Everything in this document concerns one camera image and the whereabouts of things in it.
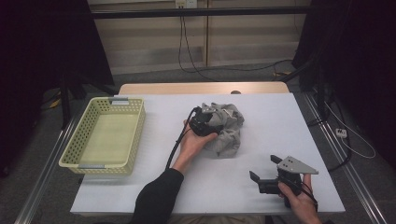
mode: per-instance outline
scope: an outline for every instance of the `gray floor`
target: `gray floor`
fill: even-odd
[[[264,67],[267,64],[252,64],[233,66],[233,68],[253,69]],[[290,63],[282,63],[276,66],[276,71],[290,71]],[[274,68],[261,69],[256,71],[235,71],[235,70],[211,70],[204,71],[202,75],[218,81],[271,81],[274,80]],[[180,70],[153,73],[137,73],[133,75],[114,76],[116,89],[123,83],[139,82],[185,82],[185,81],[210,81],[196,73],[185,73]],[[290,91],[293,92],[299,107],[302,110],[305,120],[315,119],[314,112],[309,106],[307,99],[313,92],[300,92],[296,79],[288,83]],[[87,87],[87,91],[94,92],[93,88]],[[53,91],[46,92],[44,98],[48,98]],[[77,113],[83,104],[79,100],[70,101],[72,110]],[[356,127],[353,118],[347,111],[343,110],[346,122],[350,127]],[[32,188],[40,176],[43,167],[47,162],[53,146],[57,142],[62,127],[62,109],[58,106],[51,110],[43,110],[40,120],[37,121],[34,132],[26,144],[25,150],[21,153],[10,167],[10,175],[0,179],[0,223],[13,223],[26,202]],[[333,116],[328,120],[333,128],[338,126]],[[325,164],[330,168],[337,164],[329,140],[321,130],[319,125],[310,128],[310,131],[318,145]],[[351,135],[351,145],[361,153],[370,154],[371,149],[367,147],[357,136]],[[350,164],[361,178],[361,182],[370,195],[373,196],[375,205],[378,206],[380,214],[384,216],[388,223],[396,223],[396,173],[381,158],[380,155],[372,160],[367,160],[357,155],[353,155]],[[331,173],[332,180],[336,186],[346,212],[342,214],[321,215],[322,221],[331,219],[334,223],[384,223],[383,221],[373,222],[373,217],[367,213],[367,208],[363,206],[364,198],[358,196],[357,188],[347,177],[347,168],[338,169]],[[31,223],[93,223],[98,221],[114,221],[125,223],[130,217],[80,217],[69,212],[79,187],[82,175],[75,175],[68,170],[55,166],[52,178],[46,186],[35,214],[31,217]],[[276,223],[298,223],[294,216],[275,217]]]

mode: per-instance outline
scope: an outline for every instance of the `person's right hand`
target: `person's right hand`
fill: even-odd
[[[312,191],[311,175],[304,175],[303,182],[305,183],[305,185],[303,185],[303,189],[308,192]],[[289,199],[291,210],[301,222],[304,224],[321,223],[318,218],[314,202],[308,197],[308,195],[302,192],[300,195],[295,196],[289,186],[282,182],[279,182],[278,186],[280,191],[282,191],[282,194]]]

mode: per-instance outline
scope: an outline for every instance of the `electrical outlet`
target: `electrical outlet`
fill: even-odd
[[[186,8],[198,8],[197,0],[186,0]]]
[[[335,135],[341,138],[346,138],[347,137],[347,130],[345,129],[335,129]]]
[[[186,0],[175,0],[176,8],[185,8]]]

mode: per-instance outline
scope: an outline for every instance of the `human hand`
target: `human hand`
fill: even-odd
[[[308,192],[312,192],[311,186],[311,175],[304,175],[303,177],[303,189]],[[294,215],[300,219],[304,224],[317,224],[321,223],[317,211],[314,206],[314,202],[311,198],[308,197],[305,193],[301,193],[298,196],[295,196],[291,191],[289,186],[286,184],[279,182],[278,183],[280,191],[282,191],[283,195],[287,197],[290,201],[291,210]]]
[[[214,140],[217,136],[216,133],[211,133],[203,137],[198,136],[191,130],[190,125],[187,124],[186,131],[180,143],[180,153],[172,168],[185,174],[192,159],[198,155],[206,143]]]

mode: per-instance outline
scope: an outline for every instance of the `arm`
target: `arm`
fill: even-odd
[[[311,186],[311,175],[304,175],[303,188],[307,191],[312,189]],[[317,211],[314,206],[314,202],[304,193],[295,196],[291,189],[284,183],[279,182],[279,189],[282,191],[283,195],[288,197],[291,205],[291,210],[294,215],[299,218],[299,220],[304,224],[321,224]]]
[[[180,143],[180,153],[172,168],[167,169],[157,179],[147,184],[137,196],[131,223],[166,223],[175,206],[184,174],[186,174],[192,159],[207,142],[218,136],[216,133],[212,133],[200,137],[190,131],[189,125],[186,130]]]

